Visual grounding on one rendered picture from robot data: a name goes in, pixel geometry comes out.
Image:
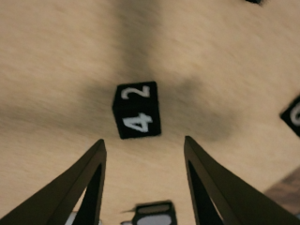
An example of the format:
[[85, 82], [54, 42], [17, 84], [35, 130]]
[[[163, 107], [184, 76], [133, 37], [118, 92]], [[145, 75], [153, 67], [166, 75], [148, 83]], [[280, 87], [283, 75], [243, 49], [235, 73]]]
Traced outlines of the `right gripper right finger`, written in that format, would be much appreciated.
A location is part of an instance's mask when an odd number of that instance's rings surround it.
[[188, 135], [184, 158], [196, 225], [300, 225], [300, 218], [218, 163]]

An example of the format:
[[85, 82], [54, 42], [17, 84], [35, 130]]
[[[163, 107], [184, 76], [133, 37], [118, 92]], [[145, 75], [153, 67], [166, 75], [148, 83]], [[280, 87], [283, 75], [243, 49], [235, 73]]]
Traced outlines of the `white bottle with blue cap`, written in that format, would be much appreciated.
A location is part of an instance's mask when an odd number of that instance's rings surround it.
[[74, 220], [74, 218], [75, 218], [75, 216], [76, 216], [76, 213], [77, 213], [77, 212], [74, 212], [74, 213], [72, 213], [72, 214], [70, 215], [70, 217], [69, 217], [69, 219], [67, 220], [67, 222], [66, 222], [65, 225], [71, 225], [71, 224], [72, 224], [72, 222], [73, 222], [73, 220]]

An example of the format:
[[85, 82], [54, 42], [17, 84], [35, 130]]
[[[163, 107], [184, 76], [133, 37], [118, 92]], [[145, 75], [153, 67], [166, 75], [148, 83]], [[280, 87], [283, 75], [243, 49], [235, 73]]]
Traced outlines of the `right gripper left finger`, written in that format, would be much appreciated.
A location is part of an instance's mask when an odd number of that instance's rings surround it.
[[71, 225], [98, 225], [106, 163], [105, 142], [99, 139], [67, 170], [1, 217], [0, 225], [65, 225], [85, 189]]

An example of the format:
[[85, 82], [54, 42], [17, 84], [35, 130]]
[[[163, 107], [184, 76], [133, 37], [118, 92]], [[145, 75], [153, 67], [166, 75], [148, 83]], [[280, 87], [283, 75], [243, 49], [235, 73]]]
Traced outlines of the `black number cube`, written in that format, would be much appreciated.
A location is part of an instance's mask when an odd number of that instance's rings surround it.
[[156, 82], [119, 86], [113, 113], [122, 141], [163, 137]]
[[300, 98], [286, 111], [280, 120], [300, 141]]

